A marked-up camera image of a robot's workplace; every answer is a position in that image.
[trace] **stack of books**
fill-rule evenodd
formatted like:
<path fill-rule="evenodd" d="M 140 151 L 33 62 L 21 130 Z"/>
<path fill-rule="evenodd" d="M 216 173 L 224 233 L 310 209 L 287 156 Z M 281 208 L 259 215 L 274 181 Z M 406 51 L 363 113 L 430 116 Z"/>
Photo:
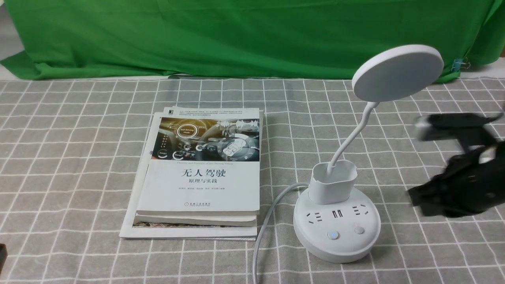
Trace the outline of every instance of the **stack of books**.
<path fill-rule="evenodd" d="M 255 240 L 262 125 L 259 109 L 155 113 L 120 237 Z"/>

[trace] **round lamp head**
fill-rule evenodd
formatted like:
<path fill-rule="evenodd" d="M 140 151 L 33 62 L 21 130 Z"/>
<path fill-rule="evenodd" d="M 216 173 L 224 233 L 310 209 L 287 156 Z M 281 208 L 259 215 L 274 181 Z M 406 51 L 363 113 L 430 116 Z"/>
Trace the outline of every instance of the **round lamp head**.
<path fill-rule="evenodd" d="M 352 88 L 366 102 L 389 102 L 431 85 L 443 70 L 440 53 L 426 45 L 404 45 L 365 62 L 352 78 Z"/>

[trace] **gray checkered tablecloth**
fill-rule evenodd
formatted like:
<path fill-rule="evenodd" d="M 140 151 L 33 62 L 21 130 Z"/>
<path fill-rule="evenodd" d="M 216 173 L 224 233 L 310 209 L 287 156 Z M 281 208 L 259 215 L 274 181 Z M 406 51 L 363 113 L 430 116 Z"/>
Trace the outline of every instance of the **gray checkered tablecloth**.
<path fill-rule="evenodd" d="M 414 119 L 491 115 L 504 85 L 458 80 L 380 104 L 344 154 L 381 214 L 377 246 L 352 264 L 310 255 L 293 231 L 291 193 L 261 245 L 262 283 L 504 283 L 504 206 L 426 218 L 405 195 L 459 152 L 454 141 L 415 141 Z M 250 284 L 254 243 L 119 239 L 151 114 L 175 104 L 264 109 L 262 218 L 281 190 L 330 160 L 366 104 L 341 80 L 0 81 L 0 90 L 2 283 Z M 505 134 L 503 120 L 492 128 Z"/>

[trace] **metal clip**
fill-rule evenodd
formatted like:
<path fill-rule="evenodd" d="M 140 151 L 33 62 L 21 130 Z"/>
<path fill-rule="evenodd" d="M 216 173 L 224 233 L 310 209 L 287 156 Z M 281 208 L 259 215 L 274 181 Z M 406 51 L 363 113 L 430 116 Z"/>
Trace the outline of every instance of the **metal clip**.
<path fill-rule="evenodd" d="M 470 62 L 468 62 L 468 59 L 466 57 L 465 58 L 458 58 L 458 59 L 454 60 L 450 71 L 451 72 L 460 72 L 461 68 L 468 69 L 468 68 L 470 68 L 470 66 L 471 66 L 471 64 L 470 64 Z"/>

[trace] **lamp base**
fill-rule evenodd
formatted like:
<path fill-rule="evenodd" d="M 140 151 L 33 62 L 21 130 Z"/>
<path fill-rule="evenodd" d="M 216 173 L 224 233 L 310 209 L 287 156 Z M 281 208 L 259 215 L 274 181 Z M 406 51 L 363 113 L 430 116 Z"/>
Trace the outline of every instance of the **lamp base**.
<path fill-rule="evenodd" d="M 377 208 L 361 191 L 353 188 L 344 202 L 319 205 L 306 189 L 296 201 L 294 231 L 313 255 L 333 263 L 365 257 L 379 238 L 381 223 Z"/>

